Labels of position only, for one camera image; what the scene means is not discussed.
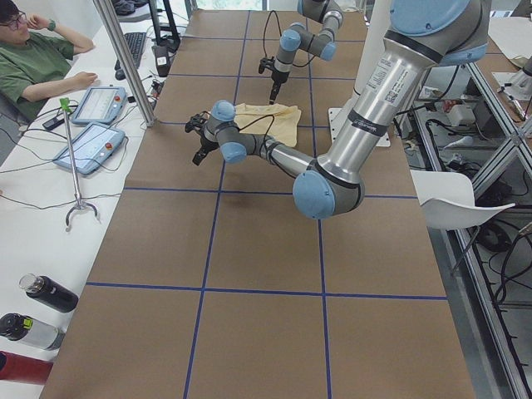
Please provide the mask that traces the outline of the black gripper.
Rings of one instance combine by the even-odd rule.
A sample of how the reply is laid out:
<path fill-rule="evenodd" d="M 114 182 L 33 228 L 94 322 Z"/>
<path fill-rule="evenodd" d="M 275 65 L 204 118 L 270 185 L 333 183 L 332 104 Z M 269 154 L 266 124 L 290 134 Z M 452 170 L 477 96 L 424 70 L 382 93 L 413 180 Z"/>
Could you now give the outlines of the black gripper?
<path fill-rule="evenodd" d="M 207 154 L 219 148 L 219 143 L 208 130 L 203 130 L 200 133 L 200 144 L 201 147 L 195 153 L 192 160 L 195 165 L 200 165 L 204 158 L 207 156 Z"/>
<path fill-rule="evenodd" d="M 280 71 L 280 70 L 278 70 L 277 68 L 274 67 L 273 70 L 272 70 L 271 77 L 272 77 L 272 80 L 273 80 L 273 85 L 272 85 L 272 89 L 271 89 L 271 92 L 270 92 L 269 98 L 268 98 L 268 103 L 270 105 L 275 103 L 282 85 L 284 83 L 286 83 L 287 80 L 288 80 L 289 72 L 288 71 Z"/>

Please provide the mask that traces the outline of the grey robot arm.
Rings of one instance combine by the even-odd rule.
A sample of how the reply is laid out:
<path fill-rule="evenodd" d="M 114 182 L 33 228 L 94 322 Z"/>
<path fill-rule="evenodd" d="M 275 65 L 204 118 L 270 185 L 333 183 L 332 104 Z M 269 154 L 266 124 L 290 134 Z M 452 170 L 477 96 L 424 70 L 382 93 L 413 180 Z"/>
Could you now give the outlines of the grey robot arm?
<path fill-rule="evenodd" d="M 293 177 L 294 203 L 307 217 L 355 209 L 365 194 L 361 168 L 425 71 L 485 55 L 490 7 L 471 0 L 376 2 L 363 57 L 373 71 L 357 77 L 352 97 L 332 121 L 336 135 L 325 154 L 313 158 L 269 134 L 245 133 L 235 122 L 235 106 L 222 100 L 186 123 L 200 137 L 194 162 L 213 150 L 229 164 L 256 155 Z"/>
<path fill-rule="evenodd" d="M 273 80 L 268 102 L 272 105 L 288 80 L 297 51 L 305 51 L 324 61 L 330 61 L 336 52 L 336 35 L 343 24 L 341 8 L 335 1 L 299 1 L 298 13 L 322 24 L 319 33 L 310 32 L 302 23 L 294 22 L 279 38 L 278 51 L 274 57 L 264 57 L 259 63 L 259 72 L 271 71 Z"/>

